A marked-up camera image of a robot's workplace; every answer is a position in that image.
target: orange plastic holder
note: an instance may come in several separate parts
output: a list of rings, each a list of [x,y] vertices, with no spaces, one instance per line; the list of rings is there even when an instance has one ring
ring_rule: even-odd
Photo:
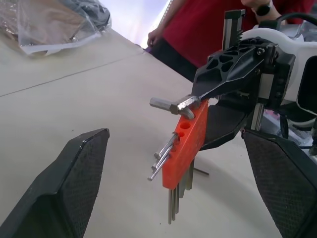
[[[208,100],[202,102],[198,109],[192,111],[195,114],[194,119],[188,120],[184,116],[180,118],[175,129],[180,140],[178,143],[174,143],[170,157],[162,168],[163,187],[168,189],[176,188],[204,144]]]

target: red shirt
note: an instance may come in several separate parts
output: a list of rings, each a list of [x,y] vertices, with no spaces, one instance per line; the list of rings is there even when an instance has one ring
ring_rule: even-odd
[[[273,0],[280,14],[310,12],[314,0]],[[240,0],[187,0],[166,27],[163,37],[184,58],[201,67],[207,57],[222,48],[224,12],[245,9]],[[289,21],[300,24],[300,19]],[[244,31],[257,25],[250,8],[242,22]]]

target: white table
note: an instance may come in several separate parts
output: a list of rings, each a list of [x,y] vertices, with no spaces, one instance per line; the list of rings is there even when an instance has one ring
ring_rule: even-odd
[[[8,60],[0,64],[0,93],[6,94],[0,97],[0,223],[68,140],[107,127],[103,177],[86,238],[280,238],[240,138],[199,153],[196,167],[210,176],[194,174],[176,221],[167,224],[161,174],[153,182],[147,177],[153,153],[178,117],[151,108],[149,100],[179,99],[191,83],[151,55],[114,32],[37,61],[6,52]]]

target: allen key set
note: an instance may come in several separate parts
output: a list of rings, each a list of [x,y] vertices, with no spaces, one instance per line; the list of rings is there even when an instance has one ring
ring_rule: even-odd
[[[152,166],[152,181],[162,169],[163,186],[168,188],[168,223],[175,221],[179,199],[193,186],[194,158],[204,144],[207,126],[208,100],[188,95],[176,102],[152,98],[152,107],[181,115],[172,137],[158,150]]]

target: wristwatch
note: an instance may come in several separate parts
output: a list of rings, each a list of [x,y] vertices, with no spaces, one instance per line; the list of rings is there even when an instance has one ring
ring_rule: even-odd
[[[252,9],[252,11],[258,15],[258,16],[265,16],[271,11],[271,8],[273,6],[273,1],[271,0],[269,4],[261,5],[258,7],[258,9]]]

